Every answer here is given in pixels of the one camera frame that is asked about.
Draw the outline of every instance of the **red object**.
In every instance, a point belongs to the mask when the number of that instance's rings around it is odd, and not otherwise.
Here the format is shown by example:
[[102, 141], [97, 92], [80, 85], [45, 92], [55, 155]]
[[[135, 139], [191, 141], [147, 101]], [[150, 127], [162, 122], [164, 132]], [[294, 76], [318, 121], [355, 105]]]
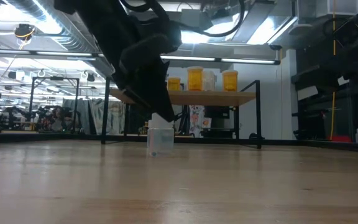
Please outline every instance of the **red object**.
[[336, 142], [352, 142], [352, 139], [349, 136], [333, 136], [333, 141]]

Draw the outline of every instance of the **yellow container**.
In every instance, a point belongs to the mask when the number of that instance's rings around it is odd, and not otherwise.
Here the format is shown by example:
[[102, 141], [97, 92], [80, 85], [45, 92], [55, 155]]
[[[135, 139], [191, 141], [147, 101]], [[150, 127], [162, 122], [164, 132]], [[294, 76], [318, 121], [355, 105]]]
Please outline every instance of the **yellow container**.
[[188, 90], [203, 90], [203, 67], [188, 67], [187, 68], [187, 89]]
[[180, 78], [168, 77], [168, 90], [180, 90]]
[[239, 72], [236, 70], [226, 70], [223, 75], [223, 91], [237, 91], [237, 76]]

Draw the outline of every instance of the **shelf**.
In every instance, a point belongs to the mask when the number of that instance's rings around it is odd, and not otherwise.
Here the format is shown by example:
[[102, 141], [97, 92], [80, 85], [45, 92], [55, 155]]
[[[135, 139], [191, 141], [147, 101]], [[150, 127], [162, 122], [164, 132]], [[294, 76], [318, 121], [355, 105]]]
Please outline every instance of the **shelf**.
[[[134, 102], [121, 90], [112, 89], [110, 95], [123, 103]], [[255, 99], [255, 93], [228, 91], [169, 91], [173, 105], [240, 106]]]

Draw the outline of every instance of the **wooden tabletop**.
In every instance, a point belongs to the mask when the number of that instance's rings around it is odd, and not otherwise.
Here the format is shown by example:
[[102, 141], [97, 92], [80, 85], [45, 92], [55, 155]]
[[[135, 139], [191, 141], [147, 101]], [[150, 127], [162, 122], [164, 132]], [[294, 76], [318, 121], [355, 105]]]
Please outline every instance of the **wooden tabletop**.
[[358, 152], [0, 144], [0, 224], [358, 224]]
[[[121, 90], [111, 89], [110, 95], [124, 103], [134, 102]], [[255, 93], [230, 91], [169, 91], [173, 105], [240, 106], [255, 99]]]

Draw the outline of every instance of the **wooden surface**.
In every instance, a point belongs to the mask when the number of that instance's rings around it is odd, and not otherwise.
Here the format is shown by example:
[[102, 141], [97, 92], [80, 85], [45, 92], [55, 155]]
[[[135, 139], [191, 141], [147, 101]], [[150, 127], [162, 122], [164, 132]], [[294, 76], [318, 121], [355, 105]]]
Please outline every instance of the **wooden surface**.
[[358, 223], [358, 152], [145, 143], [0, 144], [0, 224]]
[[[110, 95], [124, 103], [134, 103], [117, 89], [111, 89]], [[240, 106], [255, 99], [255, 93], [228, 91], [169, 91], [173, 105]]]

